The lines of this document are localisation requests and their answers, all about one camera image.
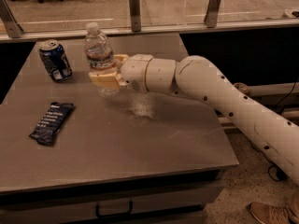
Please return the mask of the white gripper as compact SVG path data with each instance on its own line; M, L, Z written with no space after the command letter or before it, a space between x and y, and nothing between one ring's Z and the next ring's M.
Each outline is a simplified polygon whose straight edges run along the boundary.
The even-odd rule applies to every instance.
M127 87L129 90L146 93L146 72L151 55L136 54L129 57L127 54L115 54L114 59L121 74L118 72L102 74L100 72L90 72L91 82L102 88L119 90L121 87Z

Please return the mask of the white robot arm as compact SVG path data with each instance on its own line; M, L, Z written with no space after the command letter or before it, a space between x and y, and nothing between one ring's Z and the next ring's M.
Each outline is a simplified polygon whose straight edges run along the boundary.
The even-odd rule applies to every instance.
M239 91L208 59L189 56L177 62L121 54L114 67L93 69L89 78L104 90L157 92L209 105L299 184L299 126Z

